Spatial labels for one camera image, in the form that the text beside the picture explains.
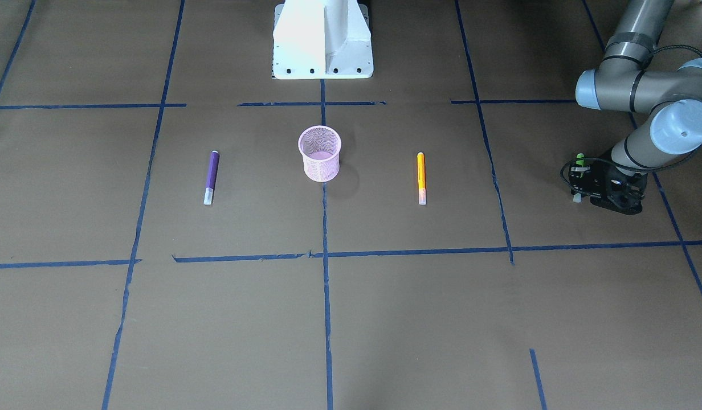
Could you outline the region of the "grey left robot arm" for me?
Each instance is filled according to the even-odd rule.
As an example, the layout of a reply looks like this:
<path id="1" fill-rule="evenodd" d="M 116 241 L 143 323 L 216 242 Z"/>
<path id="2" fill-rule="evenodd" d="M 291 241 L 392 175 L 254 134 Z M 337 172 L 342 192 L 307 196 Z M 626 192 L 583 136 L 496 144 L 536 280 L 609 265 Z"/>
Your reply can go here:
<path id="1" fill-rule="evenodd" d="M 648 119 L 598 157 L 578 155 L 560 176 L 573 201 L 625 215 L 642 210 L 648 174 L 689 160 L 702 145 L 702 52 L 674 72 L 648 70 L 664 51 L 659 37 L 671 1 L 630 1 L 610 37 L 599 67 L 577 81 L 578 105 L 647 114 Z"/>

